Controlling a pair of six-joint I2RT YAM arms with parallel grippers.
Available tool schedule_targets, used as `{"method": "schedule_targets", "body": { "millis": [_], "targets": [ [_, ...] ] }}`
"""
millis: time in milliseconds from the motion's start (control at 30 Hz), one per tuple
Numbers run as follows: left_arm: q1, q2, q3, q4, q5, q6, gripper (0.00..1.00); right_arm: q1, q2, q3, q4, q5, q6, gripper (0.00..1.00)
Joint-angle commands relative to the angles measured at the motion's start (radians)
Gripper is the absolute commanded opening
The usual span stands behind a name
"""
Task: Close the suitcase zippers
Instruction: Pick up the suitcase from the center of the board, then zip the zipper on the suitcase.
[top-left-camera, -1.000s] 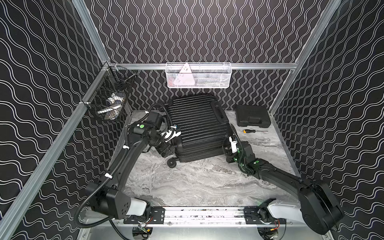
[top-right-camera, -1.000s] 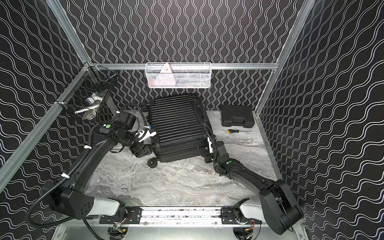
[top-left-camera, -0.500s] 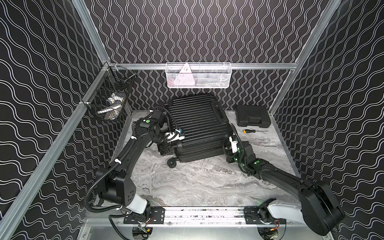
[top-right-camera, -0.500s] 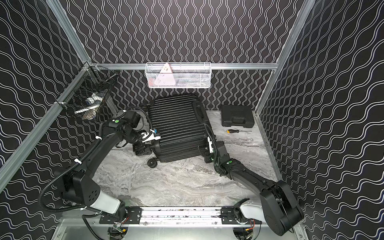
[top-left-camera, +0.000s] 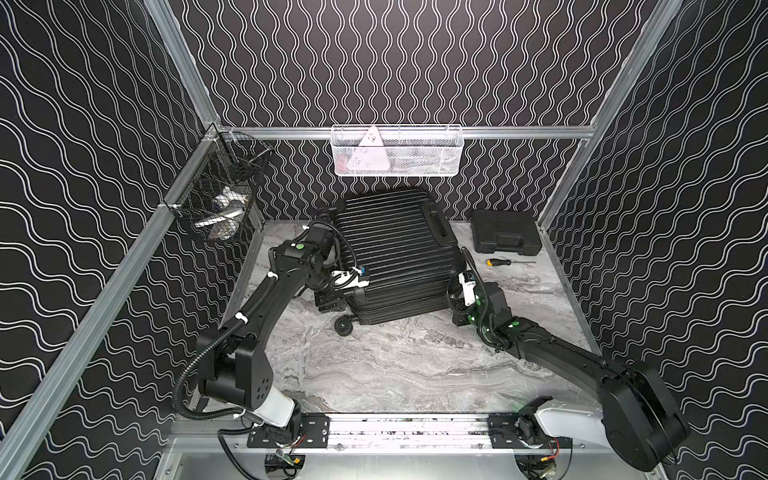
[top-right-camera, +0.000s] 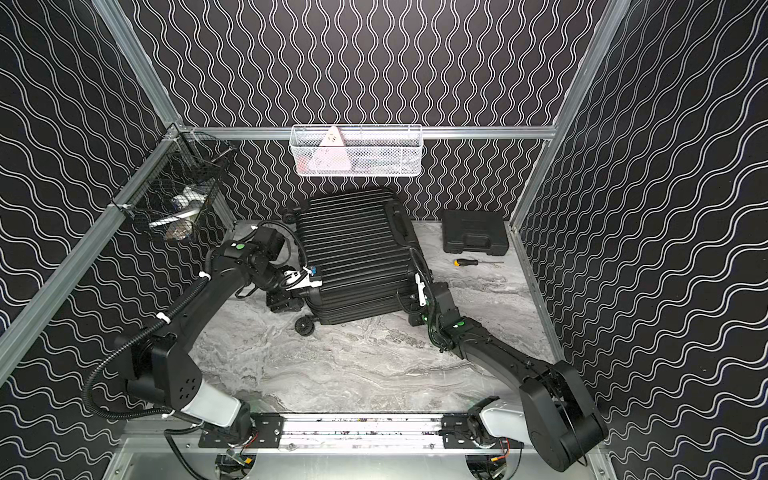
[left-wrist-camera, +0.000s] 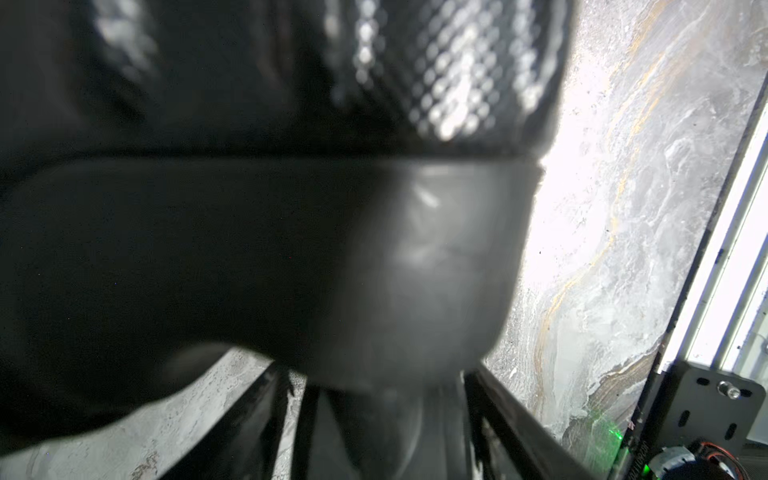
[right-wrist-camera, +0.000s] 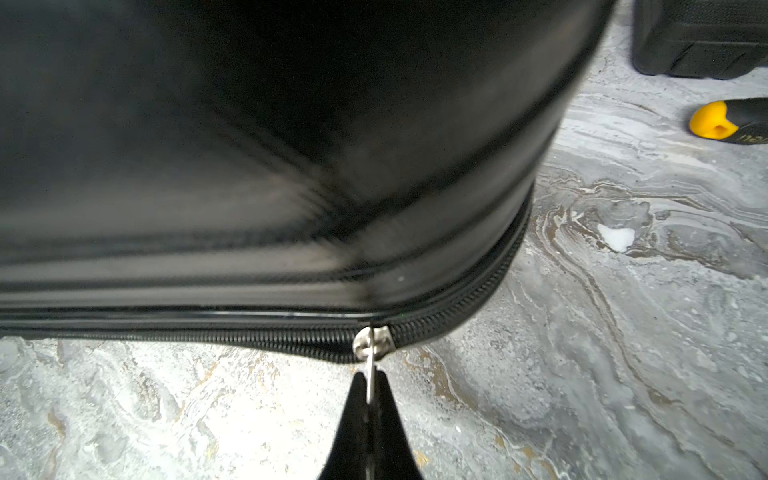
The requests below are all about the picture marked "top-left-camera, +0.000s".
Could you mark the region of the black hard-shell suitcase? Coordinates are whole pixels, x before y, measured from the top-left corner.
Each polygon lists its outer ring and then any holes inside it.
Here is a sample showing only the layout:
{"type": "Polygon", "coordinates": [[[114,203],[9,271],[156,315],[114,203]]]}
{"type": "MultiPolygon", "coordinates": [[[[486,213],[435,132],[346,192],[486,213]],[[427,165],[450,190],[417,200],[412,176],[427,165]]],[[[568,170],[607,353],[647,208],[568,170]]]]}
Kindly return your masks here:
{"type": "Polygon", "coordinates": [[[319,310],[349,313],[334,321],[340,336],[353,323],[377,325],[449,308],[448,291],[466,261],[437,200],[418,187],[348,196],[317,218],[344,236],[339,265],[363,270],[365,286],[316,294],[319,310]]]}

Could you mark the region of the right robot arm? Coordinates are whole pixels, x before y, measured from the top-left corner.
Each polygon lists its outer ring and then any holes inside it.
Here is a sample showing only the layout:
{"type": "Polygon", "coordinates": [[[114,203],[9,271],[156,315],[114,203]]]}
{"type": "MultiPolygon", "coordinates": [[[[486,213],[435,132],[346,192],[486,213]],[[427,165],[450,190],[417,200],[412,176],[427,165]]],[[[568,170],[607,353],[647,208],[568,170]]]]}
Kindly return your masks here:
{"type": "Polygon", "coordinates": [[[521,441],[537,445],[556,437],[583,439],[605,445],[631,467],[650,472],[689,438],[688,422],[650,365],[607,359],[514,315],[500,287],[476,273],[457,274],[446,297],[457,324],[474,326],[487,346],[546,368],[599,404],[591,409],[539,397],[518,413],[521,441]]]}

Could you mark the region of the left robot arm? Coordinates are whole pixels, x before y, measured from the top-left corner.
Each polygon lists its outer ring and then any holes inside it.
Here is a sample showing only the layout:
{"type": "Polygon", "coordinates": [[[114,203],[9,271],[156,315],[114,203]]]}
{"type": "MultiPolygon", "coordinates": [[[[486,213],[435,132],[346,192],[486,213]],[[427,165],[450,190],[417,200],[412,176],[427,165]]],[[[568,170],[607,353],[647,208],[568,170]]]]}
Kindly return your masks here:
{"type": "Polygon", "coordinates": [[[193,368],[198,391],[229,407],[226,415],[244,415],[277,428],[296,416],[296,402],[274,386],[266,355],[278,320],[302,290],[334,290],[362,276],[356,258],[347,271],[330,256],[352,253],[341,231],[326,221],[312,221],[294,239],[268,251],[267,274],[249,299],[220,328],[198,341],[199,362],[193,368]]]}

